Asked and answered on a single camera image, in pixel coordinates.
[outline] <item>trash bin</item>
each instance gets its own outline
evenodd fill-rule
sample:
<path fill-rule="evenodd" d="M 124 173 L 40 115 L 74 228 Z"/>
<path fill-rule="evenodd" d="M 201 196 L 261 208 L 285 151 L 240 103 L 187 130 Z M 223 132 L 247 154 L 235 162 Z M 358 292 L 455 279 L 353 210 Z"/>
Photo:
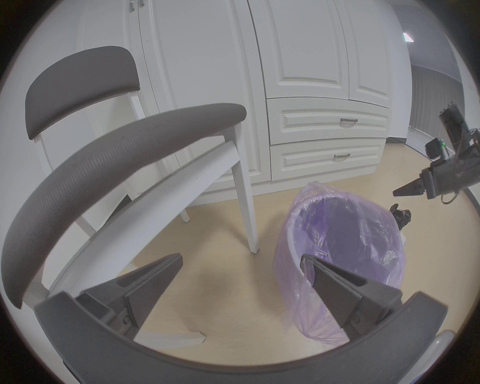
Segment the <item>trash bin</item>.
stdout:
<path fill-rule="evenodd" d="M 325 344 L 348 338 L 303 275 L 304 253 L 396 288 L 402 283 L 405 254 L 393 215 L 354 193 L 309 183 L 285 219 L 273 267 L 288 321 Z"/>

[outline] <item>white drawer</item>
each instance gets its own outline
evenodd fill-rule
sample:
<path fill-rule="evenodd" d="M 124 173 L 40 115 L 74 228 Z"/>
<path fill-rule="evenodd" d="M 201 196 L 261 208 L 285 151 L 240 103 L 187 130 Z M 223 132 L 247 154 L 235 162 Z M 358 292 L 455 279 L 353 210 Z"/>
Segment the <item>white drawer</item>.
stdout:
<path fill-rule="evenodd" d="M 323 97 L 267 99 L 270 144 L 346 137 L 388 137 L 392 111 Z"/>
<path fill-rule="evenodd" d="M 380 162 L 384 147 L 385 139 L 379 138 L 327 139 L 272 145 L 272 180 L 376 165 Z"/>

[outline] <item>ceiling light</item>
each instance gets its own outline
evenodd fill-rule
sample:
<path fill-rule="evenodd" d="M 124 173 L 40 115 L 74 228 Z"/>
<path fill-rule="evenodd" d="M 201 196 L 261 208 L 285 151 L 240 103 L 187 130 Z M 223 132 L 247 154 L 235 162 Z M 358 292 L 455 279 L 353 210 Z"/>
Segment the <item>ceiling light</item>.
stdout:
<path fill-rule="evenodd" d="M 408 34 L 406 34 L 405 32 L 403 33 L 403 37 L 405 38 L 406 42 L 413 43 L 413 39 Z"/>

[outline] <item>cabinet door handle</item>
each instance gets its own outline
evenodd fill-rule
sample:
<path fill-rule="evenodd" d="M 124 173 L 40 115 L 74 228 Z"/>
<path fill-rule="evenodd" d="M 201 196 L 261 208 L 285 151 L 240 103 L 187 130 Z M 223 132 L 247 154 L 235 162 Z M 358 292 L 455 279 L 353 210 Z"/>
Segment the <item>cabinet door handle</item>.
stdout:
<path fill-rule="evenodd" d="M 350 156 L 350 153 L 347 153 L 346 155 L 334 155 L 334 159 L 346 159 L 347 157 Z"/>

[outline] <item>wooden floor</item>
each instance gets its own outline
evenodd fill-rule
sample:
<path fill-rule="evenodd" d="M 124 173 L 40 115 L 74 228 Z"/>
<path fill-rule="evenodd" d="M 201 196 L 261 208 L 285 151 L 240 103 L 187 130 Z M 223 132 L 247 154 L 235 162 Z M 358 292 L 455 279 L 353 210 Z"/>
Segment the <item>wooden floor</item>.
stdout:
<path fill-rule="evenodd" d="M 376 173 L 329 183 L 388 209 L 412 212 L 404 228 L 407 267 L 403 299 L 424 291 L 448 305 L 443 329 L 458 331 L 480 287 L 480 218 L 465 195 L 450 205 L 426 196 L 394 198 L 392 190 L 418 177 L 426 158 L 387 144 Z M 201 332 L 203 344 L 163 350 L 194 361 L 228 365 L 278 363 L 321 353 L 329 346 L 288 326 L 272 271 L 277 237 L 299 189 L 254 197 L 260 251 L 249 252 L 237 200 L 188 208 L 133 261 L 145 265 L 180 252 L 184 266 L 143 329 Z"/>

